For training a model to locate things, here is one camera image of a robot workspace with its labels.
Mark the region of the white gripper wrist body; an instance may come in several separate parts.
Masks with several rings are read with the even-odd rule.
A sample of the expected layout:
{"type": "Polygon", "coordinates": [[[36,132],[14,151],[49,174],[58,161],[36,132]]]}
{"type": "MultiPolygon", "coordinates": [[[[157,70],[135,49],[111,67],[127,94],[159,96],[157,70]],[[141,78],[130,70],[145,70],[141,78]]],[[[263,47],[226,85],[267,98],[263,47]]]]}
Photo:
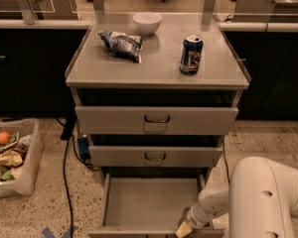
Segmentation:
{"type": "Polygon", "coordinates": [[[187,220],[193,229],[201,229],[212,219],[212,214],[205,211],[199,204],[195,204],[187,213],[187,220]]]}

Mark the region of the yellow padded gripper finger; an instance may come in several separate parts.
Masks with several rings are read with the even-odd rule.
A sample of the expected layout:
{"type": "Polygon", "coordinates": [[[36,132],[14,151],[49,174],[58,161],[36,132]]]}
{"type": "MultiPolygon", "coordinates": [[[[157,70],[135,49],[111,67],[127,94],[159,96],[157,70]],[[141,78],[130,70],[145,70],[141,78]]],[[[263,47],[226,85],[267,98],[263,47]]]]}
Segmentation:
{"type": "Polygon", "coordinates": [[[185,220],[182,222],[180,227],[177,229],[176,236],[178,238],[184,238],[185,236],[190,234],[192,231],[193,231],[192,225],[190,224],[190,222],[188,220],[185,220]]]}

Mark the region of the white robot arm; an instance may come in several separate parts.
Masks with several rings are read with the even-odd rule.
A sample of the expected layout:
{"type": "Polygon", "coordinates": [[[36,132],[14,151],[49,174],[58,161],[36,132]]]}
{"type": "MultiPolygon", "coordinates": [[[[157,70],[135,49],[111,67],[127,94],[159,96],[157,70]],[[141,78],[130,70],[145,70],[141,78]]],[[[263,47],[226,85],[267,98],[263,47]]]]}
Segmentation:
{"type": "Polygon", "coordinates": [[[298,217],[298,170],[261,157],[240,160],[227,190],[199,193],[176,235],[184,238],[224,214],[229,238],[295,238],[291,218],[298,217]]]}

